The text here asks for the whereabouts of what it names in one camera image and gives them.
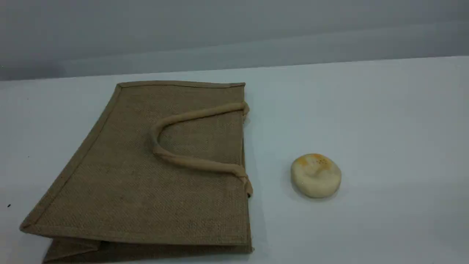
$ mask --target burlap tote bag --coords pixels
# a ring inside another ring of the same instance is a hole
[[[21,224],[45,262],[250,253],[244,83],[118,84]]]

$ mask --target round pastry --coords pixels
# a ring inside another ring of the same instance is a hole
[[[291,177],[305,195],[324,198],[339,189],[342,173],[329,158],[320,154],[306,154],[293,161]]]

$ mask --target white surface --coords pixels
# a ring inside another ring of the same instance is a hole
[[[115,84],[151,79],[247,83],[256,248],[154,262],[469,262],[469,57],[450,57],[0,82],[0,263],[41,261],[49,240],[20,222]],[[342,170],[331,199],[291,186],[292,161],[311,152]]]

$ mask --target jute bag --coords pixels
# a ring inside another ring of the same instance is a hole
[[[45,262],[250,253],[248,110],[244,83],[118,84],[21,231]]]

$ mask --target rope handle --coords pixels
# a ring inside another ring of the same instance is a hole
[[[153,154],[155,156],[161,157],[163,160],[179,165],[184,166],[191,169],[202,170],[202,171],[211,171],[211,172],[225,172],[231,173],[238,177],[244,184],[244,189],[248,196],[251,196],[253,193],[251,182],[249,181],[248,175],[246,174],[246,170],[241,165],[237,164],[229,164],[229,163],[221,163],[211,160],[199,159],[190,156],[183,156],[171,153],[164,149],[159,144],[159,135],[163,131],[163,129],[169,125],[189,121],[193,119],[208,117],[208,116],[215,116],[221,115],[233,111],[243,111],[243,120],[245,120],[248,112],[249,106],[246,102],[242,103],[229,103],[221,106],[217,106],[214,108],[208,108],[203,110],[196,110],[191,112],[186,112],[179,115],[173,115],[165,117],[154,125],[151,126],[150,135],[151,139],[153,140]]]

